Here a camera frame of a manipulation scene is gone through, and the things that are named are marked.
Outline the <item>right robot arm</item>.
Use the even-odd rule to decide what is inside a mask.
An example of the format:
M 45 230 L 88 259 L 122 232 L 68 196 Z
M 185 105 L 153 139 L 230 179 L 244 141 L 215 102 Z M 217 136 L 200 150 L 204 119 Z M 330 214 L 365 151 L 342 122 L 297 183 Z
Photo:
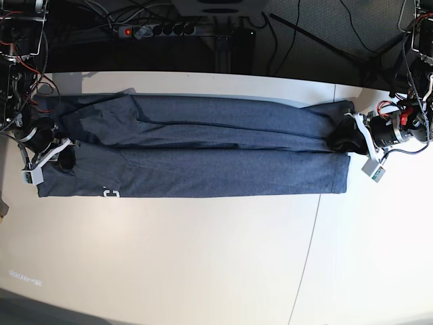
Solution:
M 27 169 L 46 158 L 68 171 L 76 163 L 76 142 L 58 129 L 50 116 L 53 111 L 35 100 L 46 85 L 55 92 L 57 108 L 62 106 L 58 86 L 45 74 L 48 7 L 48 1 L 1 2 L 1 136 L 17 144 Z

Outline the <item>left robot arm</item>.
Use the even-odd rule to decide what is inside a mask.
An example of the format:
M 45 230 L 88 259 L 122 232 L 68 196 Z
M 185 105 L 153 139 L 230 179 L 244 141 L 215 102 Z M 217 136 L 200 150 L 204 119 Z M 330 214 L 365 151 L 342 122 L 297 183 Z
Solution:
M 348 100 L 300 107 L 283 92 L 313 98 L 313 83 L 187 72 L 83 74 L 95 93 L 75 94 L 67 77 L 61 129 L 79 142 L 78 164 L 231 173 L 343 169 L 351 153 L 382 163 L 414 137 L 432 140 L 432 67 L 407 66 L 409 95 L 391 111 L 361 114 Z

